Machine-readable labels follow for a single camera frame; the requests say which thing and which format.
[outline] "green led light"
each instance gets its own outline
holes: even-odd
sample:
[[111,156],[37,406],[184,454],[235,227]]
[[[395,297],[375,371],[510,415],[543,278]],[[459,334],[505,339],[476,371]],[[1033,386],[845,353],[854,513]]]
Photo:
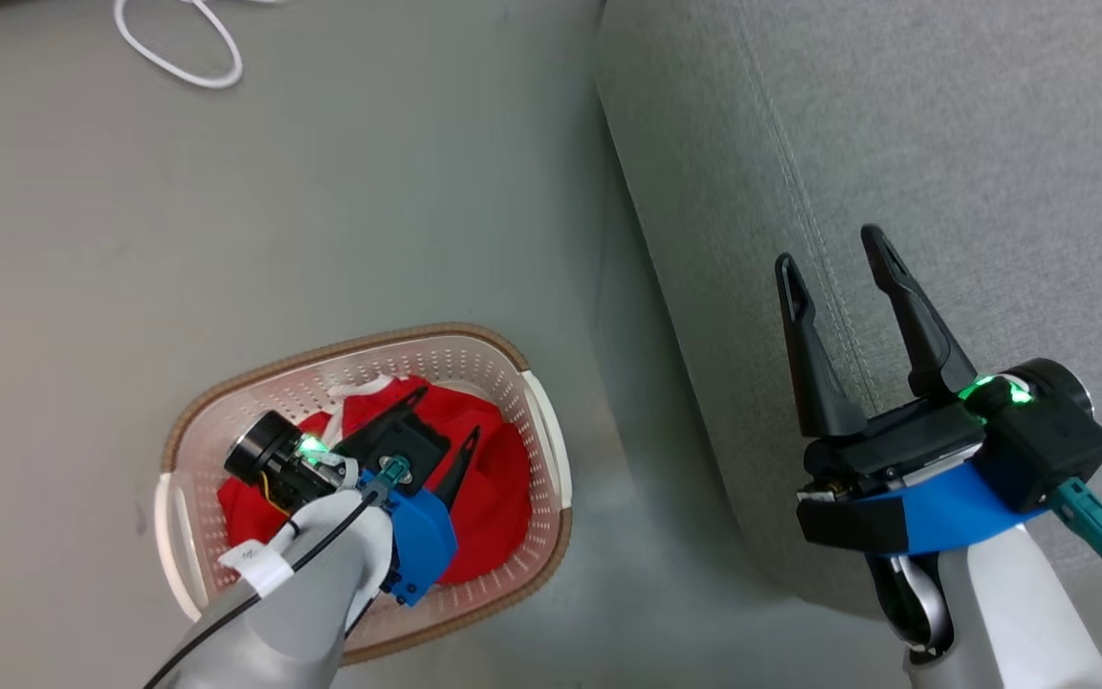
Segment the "green led light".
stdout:
[[961,400],[968,400],[968,396],[971,396],[974,389],[982,387],[982,385],[988,383],[988,380],[993,380],[993,378],[994,376],[992,375],[984,375],[981,376],[981,378],[976,378],[974,384],[968,385],[966,388],[963,388],[961,389],[961,391],[959,391],[959,398]]
[[1031,392],[1027,392],[1027,389],[1011,380],[1011,401],[1015,405],[1026,405],[1031,401]]
[[305,462],[311,463],[311,465],[317,463],[317,456],[310,453],[327,453],[329,449],[321,440],[312,435],[305,435],[301,440],[301,452],[305,454]]
[[[966,388],[959,391],[959,398],[961,400],[968,400],[968,397],[971,396],[974,389],[982,387],[982,385],[990,383],[990,380],[993,380],[994,378],[996,378],[995,375],[983,375],[981,378],[976,378],[975,383],[968,385]],[[1006,383],[1011,384],[1012,402],[1015,402],[1015,405],[1026,405],[1033,400],[1031,391],[1029,391],[1029,389],[1024,388],[1023,385],[1019,385],[1015,380],[1007,379]]]

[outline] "gray fabric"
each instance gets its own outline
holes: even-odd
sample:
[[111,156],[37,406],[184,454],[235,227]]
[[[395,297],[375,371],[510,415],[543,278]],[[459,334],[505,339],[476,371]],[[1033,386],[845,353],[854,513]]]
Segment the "gray fabric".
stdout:
[[[1102,422],[1102,0],[612,0],[598,62],[732,507],[774,580],[876,610],[860,558],[793,518],[808,477],[781,251],[866,410],[910,398],[857,233],[876,222],[976,366],[1066,363]],[[1068,584],[1102,577],[1052,518],[1033,531]]]

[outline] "black cable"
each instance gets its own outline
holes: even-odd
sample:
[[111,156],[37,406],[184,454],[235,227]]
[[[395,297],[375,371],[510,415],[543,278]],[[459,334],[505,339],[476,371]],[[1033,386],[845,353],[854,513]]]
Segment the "black cable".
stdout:
[[[331,532],[325,535],[322,540],[317,541],[317,545],[313,546],[309,552],[303,555],[301,559],[293,563],[293,574],[294,572],[301,571],[301,568],[305,567],[310,560],[316,558],[325,548],[327,548],[328,545],[331,545],[333,540],[339,537],[342,532],[346,531],[346,527],[352,526],[352,523],[354,523],[355,519],[358,519],[359,515],[363,515],[364,510],[366,510],[368,505],[371,505],[376,498],[377,492],[376,489],[372,489],[372,492],[368,493],[367,496],[364,497],[364,500],[359,503],[359,506],[352,510],[352,514],[346,515],[346,518],[341,520],[341,523],[337,523],[337,526],[334,527]],[[233,610],[228,611],[228,614],[216,620],[214,623],[206,625],[206,628],[203,628],[202,632],[197,633],[197,636],[190,638],[188,644],[181,646],[181,649],[179,649],[177,653],[172,654],[172,657],[168,659],[168,663],[163,664],[163,666],[161,666],[161,670],[148,680],[148,683],[143,686],[143,689],[156,689],[156,687],[161,685],[161,680],[168,676],[168,672],[171,672],[172,668],[175,668],[177,664],[184,661],[186,656],[192,654],[192,652],[209,638],[212,634],[226,627],[233,620],[239,618],[245,611],[248,611],[253,605],[257,605],[259,601],[261,601],[261,598],[259,598],[257,593],[253,593],[252,596],[245,599],[240,605],[237,605],[236,607],[233,607]]]

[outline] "plastic basket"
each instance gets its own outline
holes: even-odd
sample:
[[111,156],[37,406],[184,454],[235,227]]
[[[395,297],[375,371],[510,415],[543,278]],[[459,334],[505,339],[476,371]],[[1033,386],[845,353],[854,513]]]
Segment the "plastic basket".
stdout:
[[155,487],[155,540],[172,594],[190,618],[236,573],[217,562],[228,549],[215,491],[228,478],[228,446],[263,410],[289,419],[314,413],[337,384],[419,375],[494,402],[520,431],[530,459],[533,515],[508,562],[466,584],[433,588],[412,607],[377,599],[346,640],[343,664],[409,649],[487,618],[554,574],[572,531],[572,480],[563,435],[542,385],[511,344],[483,327],[447,323],[383,333],[299,354],[208,389],[181,413]]

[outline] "white handle grip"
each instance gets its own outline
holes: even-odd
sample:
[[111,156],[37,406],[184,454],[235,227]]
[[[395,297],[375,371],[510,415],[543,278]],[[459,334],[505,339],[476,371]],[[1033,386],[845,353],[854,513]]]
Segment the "white handle grip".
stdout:
[[555,418],[554,407],[548,398],[548,392],[542,388],[537,376],[530,372],[521,373],[521,378],[530,387],[533,400],[538,402],[539,418],[534,422],[541,426],[540,431],[547,435],[551,445],[551,462],[554,469],[555,480],[560,482],[560,509],[568,509],[572,506],[572,471],[569,471],[569,449],[563,444],[563,431],[560,431],[560,419]]
[[[172,598],[175,598],[176,603],[181,605],[181,612],[184,612],[190,620],[196,621],[202,613],[198,611],[196,603],[193,602],[193,596],[185,584],[185,578],[181,575],[181,566],[177,562],[177,548],[172,543],[170,498],[175,498],[175,509],[179,510],[179,515],[184,515],[183,528],[185,532],[188,532],[190,512],[185,504],[184,494],[180,489],[171,487],[171,474],[161,474],[161,480],[155,485],[155,546],[159,553],[161,553],[161,567],[164,568],[164,577],[168,579],[168,583],[170,583],[170,589],[172,589]],[[181,550],[183,550],[187,562],[196,558],[196,555],[190,552],[187,543],[181,546],[183,546]],[[188,569],[197,571],[197,567]]]

